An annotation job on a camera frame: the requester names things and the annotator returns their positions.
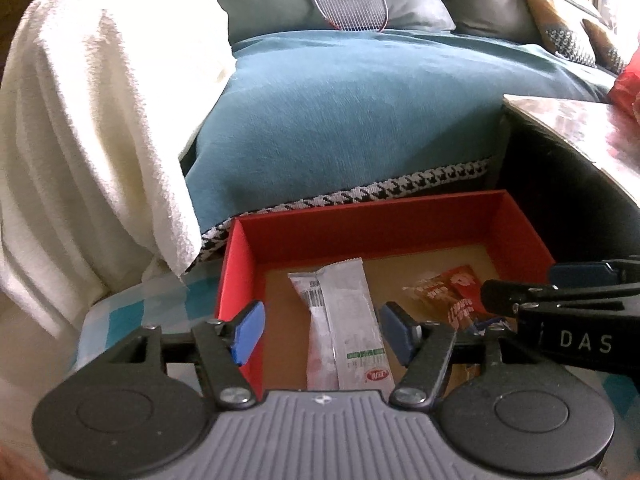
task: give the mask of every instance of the tiled floor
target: tiled floor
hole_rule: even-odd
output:
[[[62,348],[0,292],[0,444],[42,464],[31,413],[62,380],[73,350]]]

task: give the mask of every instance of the racket strings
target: racket strings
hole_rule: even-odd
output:
[[[326,20],[340,30],[382,30],[386,24],[385,0],[315,0]]]

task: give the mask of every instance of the hand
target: hand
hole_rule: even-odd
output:
[[[47,475],[16,452],[0,446],[0,480],[47,480]]]

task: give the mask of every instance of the white towel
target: white towel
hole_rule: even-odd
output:
[[[36,0],[0,87],[0,286],[55,338],[200,230],[180,170],[235,70],[216,0]]]

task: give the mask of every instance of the marble tabletop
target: marble tabletop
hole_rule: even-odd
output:
[[[640,125],[612,105],[505,95],[504,105],[564,142],[640,207]]]

